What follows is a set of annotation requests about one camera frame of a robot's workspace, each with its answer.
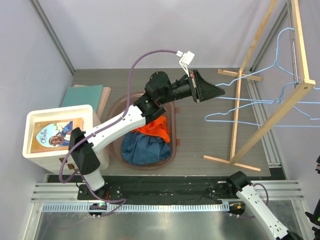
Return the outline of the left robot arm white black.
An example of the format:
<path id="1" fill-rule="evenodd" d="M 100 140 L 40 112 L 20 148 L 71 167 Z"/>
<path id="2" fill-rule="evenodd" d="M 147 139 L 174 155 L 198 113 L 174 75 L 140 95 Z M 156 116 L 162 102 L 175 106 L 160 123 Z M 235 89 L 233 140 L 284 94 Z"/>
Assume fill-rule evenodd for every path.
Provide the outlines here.
<path id="1" fill-rule="evenodd" d="M 157 71 L 150 76 L 144 90 L 133 104 L 127 104 L 123 113 L 91 130 L 82 131 L 77 127 L 71 132 L 66 157 L 72 157 L 89 194 L 97 200 L 102 200 L 107 192 L 98 152 L 128 132 L 162 116 L 166 111 L 164 104 L 188 97 L 199 103 L 225 94 L 224 89 L 207 82 L 197 69 L 188 71 L 175 82 L 171 82 L 165 72 Z"/>

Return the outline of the light blue wire hanger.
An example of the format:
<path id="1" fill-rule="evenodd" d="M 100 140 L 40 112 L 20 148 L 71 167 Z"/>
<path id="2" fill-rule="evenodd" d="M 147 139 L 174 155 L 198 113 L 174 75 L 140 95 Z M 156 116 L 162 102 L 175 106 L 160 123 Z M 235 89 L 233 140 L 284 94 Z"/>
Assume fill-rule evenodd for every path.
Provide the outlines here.
<path id="1" fill-rule="evenodd" d="M 281 89 L 281 93 L 278 98 L 274 100 L 266 100 L 266 99 L 249 99 L 249 98 L 232 98 L 232 97 L 218 97 L 219 99 L 224 100 L 240 100 L 241 102 L 247 102 L 247 104 L 234 107 L 230 109 L 228 112 L 216 112 L 208 114 L 204 117 L 206 122 L 212 123 L 238 123 L 238 124 L 245 124 L 250 126 L 261 127 L 263 125 L 262 121 L 259 121 L 256 118 L 256 108 L 264 107 L 264 105 L 281 105 L 284 103 L 284 95 L 286 93 L 286 89 L 293 85 L 293 82 L 287 83 Z M 295 111 L 298 111 L 301 115 L 305 118 L 308 118 L 309 121 L 313 121 L 313 124 L 299 124 L 299 125 L 289 125 L 289 124 L 276 124 L 274 127 L 276 128 L 320 128 L 320 114 L 318 115 L 310 115 L 307 112 L 299 109 L 297 106 L 292 107 Z M 239 114 L 242 114 L 238 117 L 238 120 L 226 120 L 222 119 L 223 116 L 230 115 L 231 113 L 236 113 L 238 110 Z"/>

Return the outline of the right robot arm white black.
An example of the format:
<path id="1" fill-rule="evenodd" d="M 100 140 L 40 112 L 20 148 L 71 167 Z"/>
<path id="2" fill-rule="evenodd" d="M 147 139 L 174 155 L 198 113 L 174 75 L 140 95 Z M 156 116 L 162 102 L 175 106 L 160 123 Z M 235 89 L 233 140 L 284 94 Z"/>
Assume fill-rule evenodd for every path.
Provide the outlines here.
<path id="1" fill-rule="evenodd" d="M 292 197 L 298 199 L 302 190 L 296 180 L 256 179 L 252 180 L 242 171 L 226 178 L 226 193 L 240 199 L 262 225 L 270 240 L 301 240 L 290 231 L 269 209 L 270 197 Z"/>

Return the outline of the light blue hanger orange shirt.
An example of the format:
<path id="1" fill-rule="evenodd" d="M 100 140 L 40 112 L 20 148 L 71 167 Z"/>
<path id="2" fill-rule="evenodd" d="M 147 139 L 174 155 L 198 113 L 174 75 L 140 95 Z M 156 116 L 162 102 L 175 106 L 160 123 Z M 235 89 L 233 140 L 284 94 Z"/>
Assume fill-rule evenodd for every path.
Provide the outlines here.
<path id="1" fill-rule="evenodd" d="M 279 65 L 279 42 L 280 42 L 280 37 L 281 37 L 282 33 L 285 32 L 285 31 L 290 31 L 291 33 L 294 33 L 294 32 L 295 32 L 294 28 L 292 28 L 292 27 L 287 27 L 287 28 L 282 29 L 282 30 L 278 33 L 277 38 L 276 38 L 276 48 L 275 48 L 274 61 L 273 61 L 272 65 L 270 65 L 270 66 L 268 66 L 268 67 L 265 67 L 265 68 L 263 68 L 263 69 L 254 71 L 254 72 L 252 72 L 252 73 L 250 73 L 250 74 L 245 74 L 244 76 L 241 76 L 241 77 L 238 77 L 238 78 L 232 80 L 230 83 L 219 83 L 219 84 L 217 84 L 216 86 L 217 86 L 217 87 L 221 87 L 221 86 L 227 86 L 227 87 L 229 87 L 229 86 L 231 86 L 231 85 L 232 85 L 234 82 L 236 82 L 236 81 L 239 81 L 239 80 L 242 80 L 242 79 L 248 79 L 249 77 L 255 77 L 256 74 L 259 74 L 259 73 L 262 73 L 262 72 L 264 72 L 264 71 L 267 71 L 267 70 L 269 70 L 269 69 L 271 69 L 271 68 L 273 68 L 273 67 L 277 67 L 278 69 L 282 70 L 283 72 L 285 72 L 285 73 L 293 76 L 294 74 L 293 74 L 292 72 L 284 69 L 283 67 L 281 67 L 281 66 Z"/>

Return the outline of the orange t shirt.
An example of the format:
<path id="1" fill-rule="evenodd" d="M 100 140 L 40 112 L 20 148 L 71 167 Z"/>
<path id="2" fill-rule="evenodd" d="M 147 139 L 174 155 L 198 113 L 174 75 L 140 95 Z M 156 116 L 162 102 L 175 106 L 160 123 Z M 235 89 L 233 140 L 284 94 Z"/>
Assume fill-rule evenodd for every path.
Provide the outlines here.
<path id="1" fill-rule="evenodd" d="M 139 132 L 144 135 L 153 136 L 153 137 L 160 137 L 166 143 L 170 142 L 169 137 L 169 130 L 167 127 L 167 118 L 165 116 L 160 116 L 156 120 L 148 123 L 142 127 L 136 128 L 132 130 L 132 133 Z"/>

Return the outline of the blue t shirt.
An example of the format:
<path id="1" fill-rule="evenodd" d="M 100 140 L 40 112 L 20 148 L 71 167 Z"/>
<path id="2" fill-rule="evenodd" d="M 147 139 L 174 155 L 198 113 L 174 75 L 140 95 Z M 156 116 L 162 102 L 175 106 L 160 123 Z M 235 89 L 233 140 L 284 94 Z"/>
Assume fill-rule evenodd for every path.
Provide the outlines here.
<path id="1" fill-rule="evenodd" d="M 136 131 L 124 136 L 121 155 L 127 163 L 143 166 L 166 160 L 172 155 L 172 151 L 162 137 Z"/>

